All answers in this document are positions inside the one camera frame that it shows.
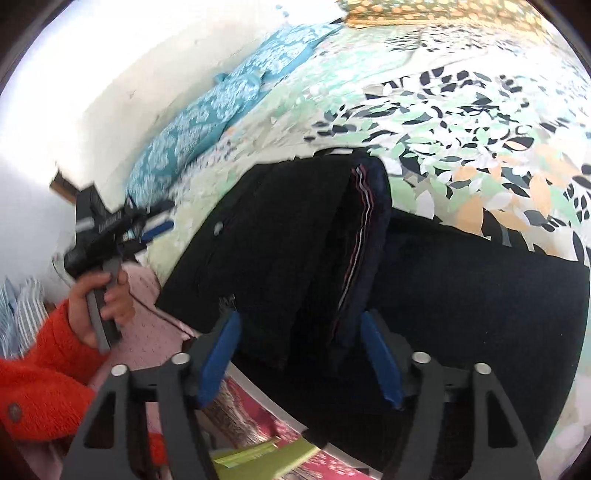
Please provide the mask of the left hand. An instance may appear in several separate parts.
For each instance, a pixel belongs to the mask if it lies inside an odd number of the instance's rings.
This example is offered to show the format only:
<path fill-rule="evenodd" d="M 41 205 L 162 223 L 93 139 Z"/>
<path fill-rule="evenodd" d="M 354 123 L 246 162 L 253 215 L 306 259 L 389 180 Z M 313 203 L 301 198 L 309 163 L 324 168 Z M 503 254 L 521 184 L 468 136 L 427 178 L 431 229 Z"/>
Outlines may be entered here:
<path fill-rule="evenodd" d="M 135 316 L 127 273 L 120 268 L 117 280 L 109 272 L 90 271 L 79 277 L 68 296 L 68 322 L 78 340 L 99 349 L 95 324 L 113 321 L 123 327 Z"/>

